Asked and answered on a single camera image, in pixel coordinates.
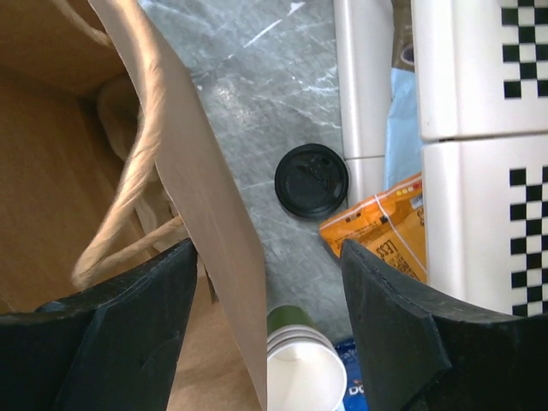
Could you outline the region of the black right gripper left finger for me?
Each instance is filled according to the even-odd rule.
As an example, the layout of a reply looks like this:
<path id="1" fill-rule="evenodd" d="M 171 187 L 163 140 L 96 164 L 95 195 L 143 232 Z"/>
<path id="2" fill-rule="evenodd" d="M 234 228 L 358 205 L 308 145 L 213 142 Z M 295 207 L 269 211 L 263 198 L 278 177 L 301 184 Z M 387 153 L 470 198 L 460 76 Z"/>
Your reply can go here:
<path id="1" fill-rule="evenodd" d="M 80 293 L 4 314 L 2 409 L 166 409 L 196 285 L 185 240 Z"/>

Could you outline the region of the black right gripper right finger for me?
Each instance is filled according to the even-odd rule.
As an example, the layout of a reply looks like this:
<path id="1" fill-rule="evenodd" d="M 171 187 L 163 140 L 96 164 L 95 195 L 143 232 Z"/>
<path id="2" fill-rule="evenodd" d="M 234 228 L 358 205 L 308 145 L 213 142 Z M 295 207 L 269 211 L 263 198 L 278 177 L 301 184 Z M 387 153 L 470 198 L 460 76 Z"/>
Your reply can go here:
<path id="1" fill-rule="evenodd" d="M 371 410 L 544 410 L 547 317 L 457 300 L 342 245 L 348 313 Z"/>

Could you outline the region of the brown paper bag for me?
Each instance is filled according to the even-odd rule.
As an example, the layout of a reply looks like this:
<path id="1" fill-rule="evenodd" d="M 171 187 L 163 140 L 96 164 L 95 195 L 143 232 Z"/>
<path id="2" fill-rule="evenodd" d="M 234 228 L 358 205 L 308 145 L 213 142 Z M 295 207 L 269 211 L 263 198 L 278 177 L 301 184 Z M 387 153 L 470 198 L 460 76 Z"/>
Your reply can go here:
<path id="1" fill-rule="evenodd" d="M 98 118 L 126 74 L 126 161 Z M 176 216 L 128 216 L 156 169 Z M 1 4 L 1 317 L 117 277 L 189 240 L 197 285 L 164 410 L 264 410 L 262 245 L 186 66 L 136 1 Z"/>

